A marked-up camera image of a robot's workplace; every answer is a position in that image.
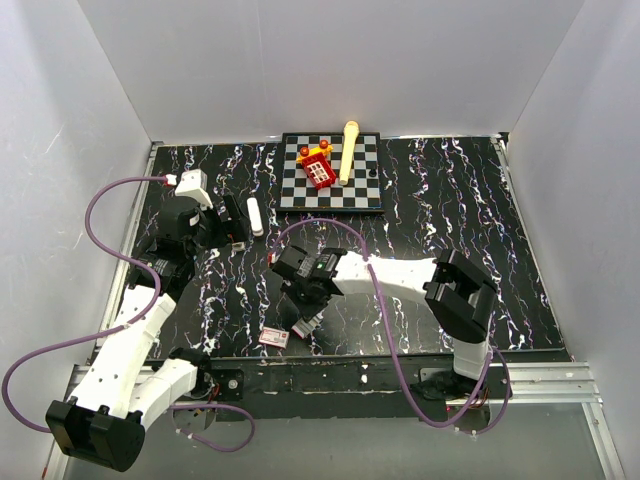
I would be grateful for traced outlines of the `yellow toy piece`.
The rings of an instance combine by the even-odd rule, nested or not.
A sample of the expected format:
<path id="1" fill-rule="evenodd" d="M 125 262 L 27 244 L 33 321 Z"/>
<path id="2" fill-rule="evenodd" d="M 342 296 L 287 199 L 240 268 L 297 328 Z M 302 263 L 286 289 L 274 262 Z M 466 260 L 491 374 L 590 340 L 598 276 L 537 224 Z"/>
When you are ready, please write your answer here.
<path id="1" fill-rule="evenodd" d="M 296 162 L 301 164 L 305 158 L 316 154 L 322 154 L 324 157 L 327 157 L 332 151 L 333 145 L 330 144 L 327 140 L 321 140 L 319 142 L 319 145 L 314 148 L 302 146 L 298 151 Z"/>

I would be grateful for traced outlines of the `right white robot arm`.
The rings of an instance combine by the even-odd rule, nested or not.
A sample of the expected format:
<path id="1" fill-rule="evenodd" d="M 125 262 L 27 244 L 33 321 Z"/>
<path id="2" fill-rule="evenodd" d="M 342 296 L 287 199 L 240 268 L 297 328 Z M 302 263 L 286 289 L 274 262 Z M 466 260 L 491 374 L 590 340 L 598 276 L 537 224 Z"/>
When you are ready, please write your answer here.
<path id="1" fill-rule="evenodd" d="M 497 286 L 482 269 L 457 250 L 435 258 L 384 259 L 341 248 L 317 256 L 298 246 L 268 257 L 269 268 L 282 278 L 281 291 L 300 314 L 292 330 L 301 338 L 321 323 L 332 297 L 375 293 L 373 269 L 384 297 L 424 303 L 453 341 L 453 367 L 411 386 L 429 399 L 475 397 L 489 384 L 484 368 L 490 351 L 489 323 Z"/>

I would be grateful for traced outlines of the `red white staple box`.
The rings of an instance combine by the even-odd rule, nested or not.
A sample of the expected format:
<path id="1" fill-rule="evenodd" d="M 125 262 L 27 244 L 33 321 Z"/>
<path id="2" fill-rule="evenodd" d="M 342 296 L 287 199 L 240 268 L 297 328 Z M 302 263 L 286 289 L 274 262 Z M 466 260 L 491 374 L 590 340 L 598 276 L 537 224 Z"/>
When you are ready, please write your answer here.
<path id="1" fill-rule="evenodd" d="M 285 348 L 290 334 L 287 331 L 264 327 L 259 336 L 259 342 L 277 348 Z"/>

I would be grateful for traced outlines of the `black base frame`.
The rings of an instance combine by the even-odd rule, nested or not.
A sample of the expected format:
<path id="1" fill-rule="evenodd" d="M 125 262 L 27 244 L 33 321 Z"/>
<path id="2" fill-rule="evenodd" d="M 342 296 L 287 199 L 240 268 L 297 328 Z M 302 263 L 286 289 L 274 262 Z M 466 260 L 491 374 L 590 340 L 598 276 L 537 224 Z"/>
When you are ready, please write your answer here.
<path id="1" fill-rule="evenodd" d="M 444 421 L 448 403 L 474 394 L 481 408 L 506 390 L 498 359 L 478 381 L 456 374 L 450 354 L 212 358 L 183 399 L 236 405 L 256 419 L 407 418 L 415 402 Z"/>

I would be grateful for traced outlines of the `cream toy microphone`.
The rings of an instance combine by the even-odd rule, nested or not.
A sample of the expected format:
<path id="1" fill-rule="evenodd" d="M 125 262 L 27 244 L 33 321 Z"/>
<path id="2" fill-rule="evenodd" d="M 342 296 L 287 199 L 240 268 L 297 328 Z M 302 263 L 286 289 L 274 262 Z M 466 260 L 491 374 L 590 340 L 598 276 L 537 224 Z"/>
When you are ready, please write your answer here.
<path id="1" fill-rule="evenodd" d="M 341 186 L 346 186 L 349 182 L 356 140 L 359 133 L 359 124 L 356 121 L 351 120 L 345 124 L 343 129 L 342 156 L 339 171 L 339 184 Z"/>

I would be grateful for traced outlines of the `white plastic stapler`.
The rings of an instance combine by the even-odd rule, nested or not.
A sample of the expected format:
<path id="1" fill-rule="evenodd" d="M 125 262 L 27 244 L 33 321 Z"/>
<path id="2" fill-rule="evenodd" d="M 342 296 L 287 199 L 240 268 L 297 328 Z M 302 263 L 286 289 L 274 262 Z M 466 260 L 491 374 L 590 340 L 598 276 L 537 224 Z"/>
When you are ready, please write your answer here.
<path id="1" fill-rule="evenodd" d="M 264 235 L 264 227 L 259 203 L 255 197 L 250 197 L 246 201 L 247 212 L 249 216 L 250 228 L 255 237 Z"/>

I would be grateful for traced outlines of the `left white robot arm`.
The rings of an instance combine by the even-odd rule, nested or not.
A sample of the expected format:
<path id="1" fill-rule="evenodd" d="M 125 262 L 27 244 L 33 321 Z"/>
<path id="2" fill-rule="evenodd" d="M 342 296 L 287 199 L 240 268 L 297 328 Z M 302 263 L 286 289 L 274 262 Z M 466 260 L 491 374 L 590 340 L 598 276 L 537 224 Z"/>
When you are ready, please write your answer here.
<path id="1" fill-rule="evenodd" d="M 154 234 L 135 252 L 137 265 L 115 322 L 83 379 L 45 420 L 63 454 L 119 472 L 137 459 L 148 428 L 183 396 L 210 401 L 226 391 L 226 376 L 209 355 L 176 348 L 142 383 L 136 381 L 152 344 L 196 273 L 197 256 L 248 238 L 248 219 L 236 198 L 218 215 L 187 196 L 162 205 Z"/>

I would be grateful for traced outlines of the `red toy brick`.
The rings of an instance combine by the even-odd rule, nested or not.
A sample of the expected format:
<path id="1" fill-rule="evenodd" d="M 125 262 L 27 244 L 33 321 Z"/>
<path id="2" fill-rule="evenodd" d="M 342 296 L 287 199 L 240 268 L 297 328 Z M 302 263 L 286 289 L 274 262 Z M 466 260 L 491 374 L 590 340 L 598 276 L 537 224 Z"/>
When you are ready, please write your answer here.
<path id="1" fill-rule="evenodd" d="M 331 187 L 336 181 L 333 168 L 322 154 L 305 158 L 302 167 L 316 190 Z"/>

